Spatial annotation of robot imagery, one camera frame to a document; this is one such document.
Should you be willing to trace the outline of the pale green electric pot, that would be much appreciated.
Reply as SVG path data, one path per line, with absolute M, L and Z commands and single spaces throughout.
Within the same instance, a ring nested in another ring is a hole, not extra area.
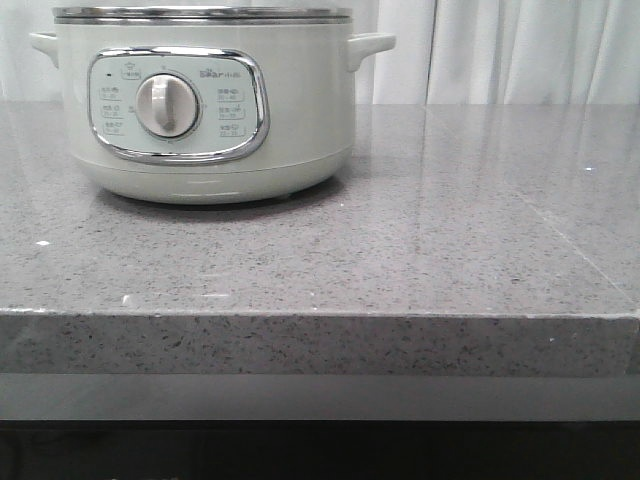
M 346 15 L 216 20 L 59 11 L 34 49 L 63 78 L 69 150 L 122 196 L 222 204 L 314 186 L 350 158 L 355 74 L 391 50 Z

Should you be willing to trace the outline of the white curtain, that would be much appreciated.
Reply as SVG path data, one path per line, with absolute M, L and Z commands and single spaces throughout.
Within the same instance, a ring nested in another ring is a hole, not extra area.
M 351 1 L 394 50 L 356 75 L 361 104 L 635 104 L 635 1 Z

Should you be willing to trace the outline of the glass pot lid steel rim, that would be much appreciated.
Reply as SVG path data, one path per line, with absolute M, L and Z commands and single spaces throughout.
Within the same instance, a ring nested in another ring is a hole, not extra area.
M 54 7 L 56 24 L 343 24 L 352 10 L 283 6 L 66 6 Z

